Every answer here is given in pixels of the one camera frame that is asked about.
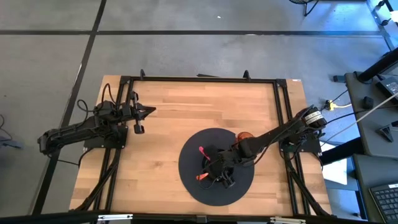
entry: concrete floor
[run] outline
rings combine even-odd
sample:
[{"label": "concrete floor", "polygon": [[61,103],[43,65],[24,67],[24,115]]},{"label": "concrete floor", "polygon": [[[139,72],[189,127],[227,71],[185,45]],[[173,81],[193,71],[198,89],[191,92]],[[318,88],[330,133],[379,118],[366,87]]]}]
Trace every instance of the concrete floor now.
[{"label": "concrete floor", "polygon": [[[0,29],[91,29],[99,4],[100,0],[2,0]],[[113,0],[107,2],[99,29],[378,30],[364,2],[320,2],[306,18],[302,11],[288,0]],[[36,139],[59,125],[87,40],[76,35],[0,35],[0,114],[6,119],[4,129],[24,144],[23,149],[0,149],[0,217],[29,212],[47,159],[39,153]],[[138,75],[142,68],[148,76],[185,77],[241,77],[249,70],[256,78],[301,79],[307,103],[321,105],[346,89],[331,76],[364,70],[387,51],[383,38],[370,36],[97,36],[78,98],[94,105],[103,75]],[[337,103],[349,103],[348,95]],[[324,115],[333,119],[350,112],[352,108]],[[74,110],[71,123],[83,117]],[[324,138],[353,121],[350,116],[333,123]],[[357,136],[353,127],[333,140]],[[82,145],[64,147],[61,159],[76,162]],[[76,174],[75,166],[57,164],[44,212],[68,210]],[[359,211],[341,203],[332,203],[338,216],[344,216],[340,210]]]}]

